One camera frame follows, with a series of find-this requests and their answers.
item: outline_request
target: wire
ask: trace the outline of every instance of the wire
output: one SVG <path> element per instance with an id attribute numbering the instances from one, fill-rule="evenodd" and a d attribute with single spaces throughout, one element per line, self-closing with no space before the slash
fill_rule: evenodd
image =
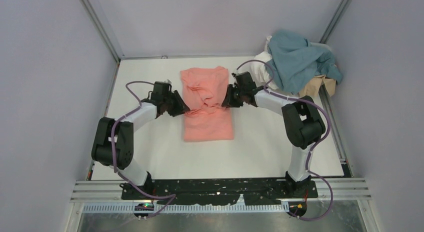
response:
<path id="1" fill-rule="evenodd" d="M 329 204 L 329 206 L 328 206 L 328 209 L 327 209 L 327 210 L 324 212 L 324 214 L 322 214 L 321 216 L 318 216 L 318 217 L 315 217 L 315 218 L 305 218 L 305 217 L 299 217 L 299 219 L 300 219 L 300 220 L 303 220 L 303 221 L 317 221 L 317 220 L 319 220 L 319 219 L 322 219 L 323 217 L 325 217 L 325 216 L 326 216 L 326 215 L 330 212 L 331 208 L 333 207 L 333 201 L 334 201 L 333 189 L 331 188 L 330 183 L 329 183 L 329 182 L 328 182 L 328 181 L 327 181 L 324 177 L 322 177 L 321 175 L 319 175 L 319 174 L 317 174 L 317 173 L 312 172 L 312 171 L 310 171 L 310 170 L 309 170 L 309 160 L 311 160 L 312 151 L 314 151 L 315 147 L 317 147 L 317 145 L 318 145 L 319 143 L 321 143 L 323 140 L 325 140 L 325 139 L 329 136 L 329 134 L 330 134 L 330 130 L 331 130 L 330 117 L 329 117 L 329 115 L 326 113 L 326 111 L 325 111 L 325 110 L 323 110 L 321 107 L 319 107 L 319 106 L 318 106 L 317 104 L 315 104 L 314 102 L 311 102 L 311 101 L 309 101 L 309 100 L 305 100 L 305 99 L 301 99 L 301 98 L 293 98 L 293 97 L 289 97 L 289 96 L 282 95 L 282 94 L 280 94 L 280 93 L 276 93 L 276 92 L 273 92 L 273 91 L 269 91 L 269 90 L 268 90 L 268 84 L 269 84 L 269 83 L 271 83 L 271 81 L 273 81 L 273 80 L 274 80 L 274 75 L 275 75 L 276 71 L 275 71 L 275 70 L 274 70 L 274 68 L 272 68 L 272 67 L 271 67 L 271 66 L 270 66 L 267 62 L 264 62 L 264 61 L 262 61 L 262 60 L 258 60 L 258 59 L 251 59 L 251 60 L 245 61 L 245 62 L 243 62 L 242 64 L 240 64 L 240 65 L 237 67 L 237 70 L 239 70 L 242 66 L 244 66 L 245 64 L 250 63 L 250 62 L 259 62 L 259 63 L 262 63 L 262 64 L 264 64 L 266 67 L 268 67 L 268 69 L 270 69 L 270 70 L 271 70 L 271 72 L 272 72 L 271 79 L 263 85 L 263 90 L 264 90 L 265 92 L 267 92 L 268 94 L 273 95 L 273 96 L 275 96 L 275 97 L 278 97 L 278 98 L 284 99 L 284 100 L 288 100 L 288 101 L 299 101 L 299 102 L 303 102 L 303 103 L 309 104 L 309 105 L 311 105 L 311 106 L 314 106 L 314 107 L 315 107 L 315 108 L 317 108 L 317 109 L 318 109 L 318 110 L 319 110 L 319 111 L 320 111 L 320 112 L 324 115 L 324 117 L 325 117 L 325 120 L 326 120 L 326 122 L 327 122 L 327 130 L 326 130 L 326 132 L 325 132 L 324 136 L 323 136 L 322 138 L 320 138 L 320 139 L 319 139 L 316 143 L 314 143 L 314 144 L 310 147 L 310 149 L 309 149 L 309 151 L 308 151 L 308 154 L 307 154 L 307 158 L 306 158 L 305 170 L 306 170 L 307 172 L 309 172 L 310 174 L 312 174 L 312 175 L 314 175 L 314 176 L 316 176 L 316 177 L 320 178 L 322 181 L 324 181 L 324 183 L 326 183 L 326 184 L 327 184 L 328 189 L 330 190 L 330 204 Z M 289 212 L 289 214 L 290 214 L 291 216 L 296 217 L 296 215 L 295 215 L 294 213 L 292 213 L 292 212 Z"/>
<path id="2" fill-rule="evenodd" d="M 115 130 L 116 127 L 118 125 L 119 122 L 121 122 L 124 118 L 132 115 L 133 113 L 137 112 L 138 110 L 140 110 L 142 108 L 142 102 L 140 100 L 140 98 L 128 87 L 131 84 L 135 84 L 135 83 L 143 83 L 143 84 L 148 84 L 148 85 L 154 85 L 153 83 L 150 82 L 146 82 L 146 81 L 132 81 L 129 82 L 125 85 L 126 89 L 131 93 L 131 95 L 133 95 L 135 97 L 135 99 L 137 100 L 137 102 L 139 103 L 139 106 L 133 110 L 131 110 L 130 112 L 126 113 L 125 115 L 121 116 L 120 118 L 118 118 L 115 123 L 113 123 L 112 125 L 112 130 L 110 133 L 110 137 L 111 139 L 111 146 L 112 146 L 112 161 L 113 161 L 113 172 L 115 172 L 116 174 L 118 174 L 123 180 L 127 181 L 128 184 L 132 185 L 132 187 L 134 187 L 134 189 L 136 189 L 138 192 L 140 192 L 142 195 L 150 198 L 150 199 L 155 199 L 155 200 L 165 200 L 165 199 L 169 199 L 168 202 L 162 207 L 160 208 L 158 211 L 149 214 L 148 216 L 146 216 L 146 219 L 152 218 L 157 216 L 162 210 L 164 210 L 177 196 L 176 194 L 170 194 L 170 195 L 166 195 L 166 196 L 154 196 L 151 194 L 148 194 L 146 192 L 144 192 L 143 190 L 141 190 L 137 185 L 135 185 L 131 180 L 129 180 L 128 178 L 126 178 L 124 175 L 122 175 L 119 171 L 118 171 L 118 167 L 117 167 L 117 150 L 116 150 L 116 145 L 115 145 L 115 140 L 113 139 L 115 137 Z"/>

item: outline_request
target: blue cloth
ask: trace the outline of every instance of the blue cloth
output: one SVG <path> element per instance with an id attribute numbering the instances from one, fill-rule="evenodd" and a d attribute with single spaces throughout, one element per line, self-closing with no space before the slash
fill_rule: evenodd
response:
<path id="1" fill-rule="evenodd" d="M 342 74 L 335 66 L 334 55 L 326 48 L 312 46 L 309 40 L 287 30 L 272 35 L 268 43 L 272 60 L 268 63 L 277 74 L 275 84 L 283 91 L 299 93 L 315 76 L 325 75 L 340 83 Z M 266 68 L 271 76 L 273 72 Z"/>

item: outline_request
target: purple cable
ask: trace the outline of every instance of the purple cable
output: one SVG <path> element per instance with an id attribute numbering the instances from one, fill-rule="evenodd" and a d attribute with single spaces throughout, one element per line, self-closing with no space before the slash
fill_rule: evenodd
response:
<path id="1" fill-rule="evenodd" d="M 115 173 L 117 173 L 123 180 L 127 181 L 130 185 L 132 185 L 134 187 L 134 189 L 136 189 L 138 192 L 140 192 L 142 195 L 150 198 L 150 199 L 154 199 L 154 200 L 164 200 L 164 199 L 169 199 L 168 202 L 158 211 L 156 211 L 155 213 L 150 214 L 149 216 L 146 217 L 146 219 L 148 218 L 152 218 L 157 216 L 163 209 L 165 209 L 165 207 L 167 207 L 176 197 L 176 194 L 170 194 L 167 196 L 154 196 L 151 194 L 148 194 L 146 192 L 144 192 L 143 190 L 141 190 L 137 185 L 135 185 L 131 180 L 129 180 L 128 178 L 126 178 L 125 176 L 123 176 L 121 173 L 118 172 L 118 168 L 117 168 L 117 150 L 116 150 L 116 145 L 115 145 L 115 129 L 118 125 L 118 123 L 120 121 L 122 121 L 124 118 L 132 115 L 133 113 L 135 113 L 136 111 L 138 111 L 139 109 L 142 108 L 142 102 L 139 99 L 139 97 L 128 87 L 131 84 L 135 84 L 135 83 L 143 83 L 143 84 L 148 84 L 148 85 L 154 85 L 153 83 L 150 82 L 146 82 L 146 81 L 132 81 L 129 82 L 125 85 L 126 89 L 131 93 L 131 95 L 133 95 L 135 97 L 135 99 L 137 99 L 137 102 L 139 103 L 139 106 L 133 110 L 131 110 L 130 112 L 126 113 L 125 115 L 121 116 L 120 118 L 118 118 L 115 123 L 113 123 L 112 125 L 112 131 L 110 133 L 110 138 L 111 138 L 111 145 L 112 145 L 112 160 L 113 160 L 113 171 Z"/>
<path id="2" fill-rule="evenodd" d="M 324 177 L 322 177 L 321 175 L 319 175 L 319 174 L 317 174 L 317 173 L 315 173 L 315 172 L 312 172 L 312 171 L 310 171 L 309 170 L 309 168 L 308 168 L 308 164 L 309 164 L 309 160 L 311 159 L 311 151 L 313 151 L 314 149 L 315 149 L 315 147 L 317 147 L 317 145 L 319 144 L 319 143 L 321 143 L 323 140 L 325 140 L 328 136 L 329 136 L 329 134 L 330 134 L 330 130 L 331 130 L 331 123 L 330 123 L 330 117 L 329 117 L 329 115 L 325 112 L 325 110 L 323 110 L 321 107 L 319 107 L 317 104 L 315 104 L 314 102 L 311 102 L 311 101 L 309 101 L 309 100 L 305 100 L 305 99 L 301 99 L 301 98 L 292 98 L 292 97 L 288 97 L 288 96 L 284 96 L 284 95 L 282 95 L 282 94 L 279 94 L 279 93 L 275 93 L 275 92 L 273 92 L 273 91 L 269 91 L 268 90 L 268 84 L 269 83 L 271 83 L 271 81 L 273 81 L 274 80 L 274 75 L 275 75 L 275 70 L 268 64 L 268 63 L 266 63 L 266 62 L 264 62 L 264 61 L 262 61 L 262 60 L 258 60 L 258 59 L 251 59 L 251 60 L 248 60 L 248 61 L 245 61 L 244 63 L 242 63 L 242 64 L 240 64 L 238 67 L 237 67 L 237 70 L 239 70 L 242 66 L 244 66 L 245 64 L 247 64 L 247 63 L 250 63 L 250 62 L 259 62 L 259 63 L 262 63 L 262 64 L 264 64 L 266 67 L 268 67 L 271 71 L 272 71 L 272 75 L 271 75 L 271 79 L 268 81 L 268 82 L 266 82 L 264 85 L 263 85 L 263 90 L 264 91 L 266 91 L 268 94 L 270 94 L 270 95 L 273 95 L 273 96 L 275 96 L 275 97 L 278 97 L 278 98 L 281 98 L 281 99 L 284 99 L 284 100 L 288 100 L 288 101 L 299 101 L 299 102 L 303 102 L 303 103 L 306 103 L 306 104 L 309 104 L 309 105 L 312 105 L 312 106 L 314 106 L 315 108 L 317 108 L 323 115 L 324 115 L 324 117 L 325 117 L 325 120 L 327 121 L 327 131 L 325 132 L 325 134 L 324 134 L 324 136 L 321 138 L 321 139 L 319 139 L 316 143 L 314 143 L 311 147 L 310 147 L 310 149 L 309 149 L 309 152 L 308 152 L 308 154 L 307 154 L 307 158 L 306 158 L 306 164 L 305 164 L 305 170 L 307 170 L 310 174 L 312 174 L 312 175 L 314 175 L 314 176 L 316 176 L 316 177 L 318 177 L 318 178 L 320 178 L 322 181 L 324 181 L 324 183 L 326 183 L 327 184 L 327 186 L 328 186 L 328 189 L 330 190 L 330 204 L 329 204 L 329 206 L 328 206 L 328 209 L 327 209 L 327 211 L 325 211 L 321 216 L 318 216 L 318 217 L 315 217 L 315 218 L 305 218 L 305 217 L 299 217 L 299 219 L 300 220 L 303 220 L 303 221 L 317 221 L 317 220 L 319 220 L 319 219 L 322 219 L 323 217 L 325 217 L 329 212 L 330 212 L 330 210 L 331 210 L 331 208 L 332 208 L 332 206 L 333 206 L 333 201 L 334 201 L 334 194 L 333 194 L 333 189 L 331 188 L 331 186 L 330 186 L 330 183 L 324 178 Z M 292 212 L 288 212 L 291 216 L 294 216 L 294 217 L 297 217 L 297 215 L 296 215 L 296 213 L 292 213 Z"/>

